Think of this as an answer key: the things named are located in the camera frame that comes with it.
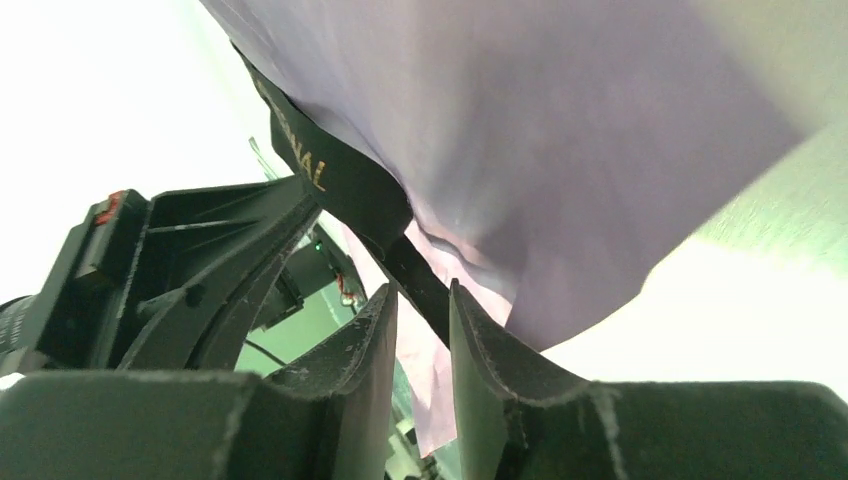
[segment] light purple fabric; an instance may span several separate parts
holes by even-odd
[[[428,243],[511,302],[507,328],[540,350],[629,301],[803,137],[688,2],[203,3],[304,112],[394,174]],[[410,354],[435,347],[398,348],[405,368],[437,364]],[[413,391],[440,375],[410,375]]]
[[[371,295],[387,279],[356,235],[347,228],[344,233],[359,277],[366,293]],[[445,285],[453,278],[458,279],[495,321],[501,325],[506,322],[511,305],[505,298],[477,284],[455,257],[433,248],[416,222],[406,230],[406,236]],[[398,302],[397,345],[397,358],[412,389],[418,450],[421,455],[428,455],[456,438],[450,352],[402,296]]]

